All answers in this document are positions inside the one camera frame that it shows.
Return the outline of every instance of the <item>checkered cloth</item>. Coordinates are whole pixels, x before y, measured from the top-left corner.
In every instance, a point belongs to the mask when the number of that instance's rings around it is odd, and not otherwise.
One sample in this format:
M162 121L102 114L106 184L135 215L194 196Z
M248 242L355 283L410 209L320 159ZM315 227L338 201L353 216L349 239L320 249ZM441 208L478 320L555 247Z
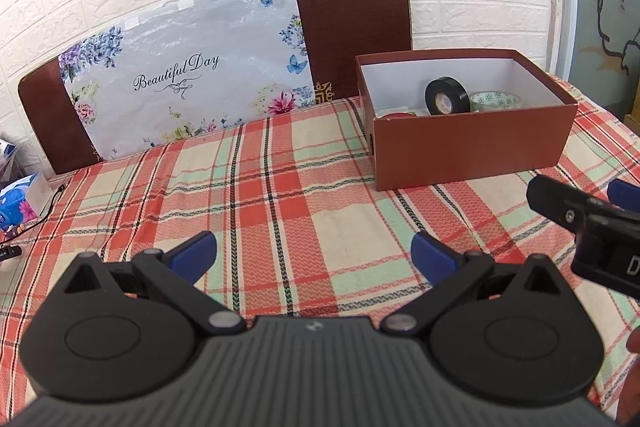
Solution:
M557 168L543 173L605 198L610 180L640 184L638 140L575 89L580 107ZM520 263L553 256L596 323L606 359L590 398L606 409L632 357L638 304L572 275L573 236L529 210L535 172L376 192L359 99L338 100L82 169L49 219L0 264L0 419L33 397L18 360L31 317L73 257L125 261L200 230L218 260L197 283L246 317L356 315L374 322L429 288L410 262L425 229L458 251Z

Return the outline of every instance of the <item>tissue pack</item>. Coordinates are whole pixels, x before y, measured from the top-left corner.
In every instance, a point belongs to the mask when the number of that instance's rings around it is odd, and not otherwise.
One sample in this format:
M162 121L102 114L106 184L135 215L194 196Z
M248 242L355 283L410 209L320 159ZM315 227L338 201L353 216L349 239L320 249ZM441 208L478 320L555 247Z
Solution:
M17 227L41 216L53 196L42 174L32 174L0 190L0 229Z

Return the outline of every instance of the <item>pink flower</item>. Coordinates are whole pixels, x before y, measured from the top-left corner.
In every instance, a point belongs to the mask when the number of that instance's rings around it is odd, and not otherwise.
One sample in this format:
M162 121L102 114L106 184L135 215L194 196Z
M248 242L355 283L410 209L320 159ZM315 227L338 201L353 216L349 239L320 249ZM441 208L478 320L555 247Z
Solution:
M95 110L90 103L78 102L76 103L76 113L78 118L84 123L91 123L95 120Z
M22 214L23 223L26 223L27 221L31 221L38 217L38 215L35 212L33 212L31 205L26 201L22 200L18 207L20 208L20 213Z
M267 108L267 112L270 115L285 114L286 112L289 112L296 108L295 101L296 99L293 96L293 93L288 92L285 94L283 91L280 93L280 96L277 96L276 98L271 100L271 103Z

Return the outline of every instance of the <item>black tape roll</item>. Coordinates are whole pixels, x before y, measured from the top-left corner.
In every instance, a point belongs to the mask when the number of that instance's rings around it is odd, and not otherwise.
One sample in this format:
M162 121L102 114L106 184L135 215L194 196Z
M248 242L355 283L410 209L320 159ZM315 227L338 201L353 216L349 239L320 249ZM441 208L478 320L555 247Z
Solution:
M441 76L429 82L424 90L424 101L431 114L470 112L469 95L455 78Z

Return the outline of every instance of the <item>open box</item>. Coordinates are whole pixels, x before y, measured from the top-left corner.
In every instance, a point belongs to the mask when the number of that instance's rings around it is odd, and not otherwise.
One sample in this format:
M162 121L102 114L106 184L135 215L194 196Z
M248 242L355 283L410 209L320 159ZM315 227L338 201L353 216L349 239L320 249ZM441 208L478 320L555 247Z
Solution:
M448 49L359 55L358 89L376 190L470 180L556 165L577 102L515 50ZM429 116L424 90L451 76L466 92L500 90L522 108ZM427 116L377 118L393 107Z

